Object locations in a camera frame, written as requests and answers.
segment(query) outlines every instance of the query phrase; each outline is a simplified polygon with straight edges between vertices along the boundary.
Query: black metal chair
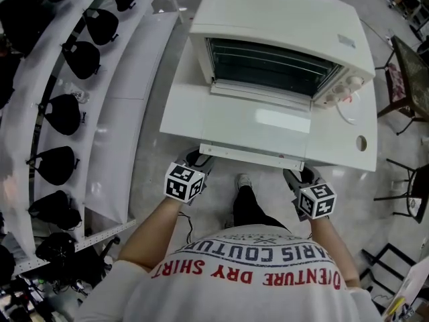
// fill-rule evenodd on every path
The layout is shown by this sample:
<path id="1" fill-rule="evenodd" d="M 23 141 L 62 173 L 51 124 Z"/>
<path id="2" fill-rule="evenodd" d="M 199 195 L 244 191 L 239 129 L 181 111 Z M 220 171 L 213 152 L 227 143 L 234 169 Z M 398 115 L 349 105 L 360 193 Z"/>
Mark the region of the black metal chair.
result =
<path id="1" fill-rule="evenodd" d="M 395 296 L 395 294 L 396 294 L 396 292 L 394 290 L 390 289 L 389 287 L 387 287 L 386 285 L 384 285 L 384 283 L 378 281 L 374 277 L 374 273 L 372 272 L 372 269 L 373 269 L 374 265 L 381 266 L 384 270 L 388 271 L 390 274 L 392 274 L 393 276 L 395 276 L 398 280 L 400 280 L 402 282 L 405 279 L 405 276 L 403 276 L 398 271 L 394 270 L 392 267 L 390 267 L 389 265 L 387 265 L 383 260 L 381 260 L 381 258 L 386 253 L 388 253 L 389 251 L 391 253 L 395 254 L 399 259 L 403 260 L 409 266 L 414 266 L 416 264 L 416 262 L 413 259 L 411 259 L 410 257 L 408 257 L 406 254 L 404 254 L 402 251 L 400 251 L 399 249 L 397 249 L 392 244 L 386 244 L 383 247 L 383 249 L 377 255 L 373 255 L 373 254 L 369 253 L 367 250 L 362 249 L 361 250 L 362 255 L 365 258 L 365 260 L 368 262 L 369 267 L 366 268 L 361 273 L 361 275 L 359 276 L 359 280 L 362 281 L 364 279 L 364 277 L 366 277 L 366 276 L 370 277 L 371 284 L 370 284 L 370 286 L 368 286 L 366 288 L 366 290 L 368 290 L 369 292 L 371 292 L 373 290 L 373 284 L 376 284 L 377 286 L 381 287 L 384 291 L 388 292 L 392 296 Z M 374 300 L 373 300 L 373 303 L 374 303 L 375 307 L 377 308 L 377 310 L 380 312 L 380 314 L 383 314 L 383 312 L 386 309 L 386 307 L 384 307 L 383 305 L 380 305 L 379 303 L 375 302 Z"/>
<path id="2" fill-rule="evenodd" d="M 392 197 L 381 197 L 374 198 L 374 201 L 389 201 L 393 199 L 405 199 L 407 202 L 407 210 L 406 213 L 394 212 L 394 215 L 400 215 L 405 217 L 412 217 L 416 220 L 417 223 L 421 223 L 423 220 L 424 213 L 426 211 L 429 199 L 429 189 L 428 189 L 428 180 L 429 180 L 429 164 L 419 167 L 417 169 L 413 169 L 407 167 L 403 164 L 400 164 L 396 161 L 386 159 L 388 162 L 395 164 L 396 166 L 405 168 L 408 173 L 408 179 L 405 179 L 404 182 L 408 182 L 408 188 L 405 193 L 400 196 L 392 196 Z M 413 215 L 412 214 L 412 201 L 413 199 L 418 198 L 421 199 L 418 212 Z"/>

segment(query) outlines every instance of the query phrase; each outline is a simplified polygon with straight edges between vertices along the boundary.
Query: white sneaker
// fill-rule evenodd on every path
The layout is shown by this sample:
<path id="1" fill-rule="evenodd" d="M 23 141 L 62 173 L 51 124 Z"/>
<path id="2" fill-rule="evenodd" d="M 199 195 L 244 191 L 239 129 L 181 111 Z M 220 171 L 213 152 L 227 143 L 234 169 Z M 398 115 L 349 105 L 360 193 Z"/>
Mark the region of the white sneaker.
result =
<path id="1" fill-rule="evenodd" d="M 252 187 L 252 182 L 247 174 L 238 174 L 235 180 L 237 182 L 237 190 L 239 191 L 242 186 Z"/>

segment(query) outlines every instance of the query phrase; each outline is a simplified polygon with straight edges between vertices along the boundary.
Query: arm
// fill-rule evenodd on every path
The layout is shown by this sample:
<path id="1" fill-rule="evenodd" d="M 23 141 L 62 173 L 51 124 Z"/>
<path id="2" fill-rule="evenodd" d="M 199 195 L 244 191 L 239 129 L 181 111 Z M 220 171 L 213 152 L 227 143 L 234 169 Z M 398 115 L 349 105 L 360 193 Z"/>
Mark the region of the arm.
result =
<path id="1" fill-rule="evenodd" d="M 348 287 L 361 287 L 355 262 L 334 226 L 327 218 L 310 220 L 312 239 L 334 259 Z"/>
<path id="2" fill-rule="evenodd" d="M 150 272 L 165 257 L 182 203 L 165 198 L 134 231 L 119 253 L 118 260 L 141 266 Z"/>

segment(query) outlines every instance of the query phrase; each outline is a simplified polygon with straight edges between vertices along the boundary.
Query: concrete floor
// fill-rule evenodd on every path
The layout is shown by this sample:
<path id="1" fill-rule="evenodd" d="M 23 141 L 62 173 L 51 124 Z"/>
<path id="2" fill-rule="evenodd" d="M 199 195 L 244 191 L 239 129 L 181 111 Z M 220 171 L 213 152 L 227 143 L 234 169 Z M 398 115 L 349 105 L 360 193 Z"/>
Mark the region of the concrete floor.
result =
<path id="1" fill-rule="evenodd" d="M 384 0 L 342 1 L 356 8 L 376 66 L 384 64 L 391 52 L 385 43 L 385 35 L 395 34 L 414 48 L 419 43 L 406 21 L 398 12 L 388 9 Z M 186 23 L 178 23 L 164 52 L 151 91 L 135 157 L 130 211 L 138 218 L 147 217 L 163 199 L 164 175 L 170 162 L 176 159 L 180 151 L 196 145 L 192 140 L 159 132 L 170 85 L 192 22 L 191 18 L 200 0 L 178 2 L 180 6 L 187 8 L 184 12 Z M 382 71 L 377 71 L 374 84 L 377 109 L 381 110 L 388 103 Z M 365 263 L 359 251 L 365 248 L 375 253 L 387 242 L 391 242 L 411 258 L 419 260 L 422 244 L 429 233 L 429 213 L 418 225 L 413 219 L 391 215 L 394 211 L 406 212 L 404 201 L 373 202 L 375 196 L 391 194 L 393 180 L 406 177 L 404 171 L 388 164 L 386 158 L 414 168 L 427 163 L 428 150 L 421 145 L 420 138 L 429 134 L 428 126 L 425 123 L 416 123 L 401 136 L 396 136 L 395 132 L 401 130 L 407 122 L 408 119 L 397 112 L 378 121 L 376 172 L 341 166 L 320 168 L 325 180 L 334 185 L 338 194 L 332 222 L 354 255 L 360 270 L 365 267 Z M 293 233 L 302 237 L 309 236 L 309 224 L 298 221 L 291 204 L 294 195 L 283 179 L 280 169 L 220 158 L 209 177 L 208 188 L 191 207 L 185 205 L 183 208 L 183 212 L 192 218 L 193 240 L 223 228 L 236 194 L 235 176 L 243 172 L 250 175 L 257 200 L 268 215 L 278 219 Z M 187 219 L 179 218 L 170 244 L 171 250 L 185 243 L 188 230 Z M 131 230 L 124 232 L 121 235 L 122 240 L 130 233 Z M 402 266 L 394 258 L 388 261 L 398 271 L 406 273 L 406 266 Z M 394 280 L 389 282 L 391 288 L 400 284 Z"/>

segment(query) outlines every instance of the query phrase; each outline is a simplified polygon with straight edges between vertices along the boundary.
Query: hole in table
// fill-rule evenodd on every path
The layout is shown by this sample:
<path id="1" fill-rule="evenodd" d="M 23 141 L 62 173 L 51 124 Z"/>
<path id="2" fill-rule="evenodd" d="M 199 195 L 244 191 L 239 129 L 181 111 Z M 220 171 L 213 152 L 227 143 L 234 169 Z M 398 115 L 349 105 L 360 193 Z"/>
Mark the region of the hole in table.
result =
<path id="1" fill-rule="evenodd" d="M 357 136 L 356 138 L 356 147 L 358 150 L 360 150 L 361 152 L 364 152 L 367 149 L 368 143 L 366 138 L 364 138 L 363 136 Z"/>

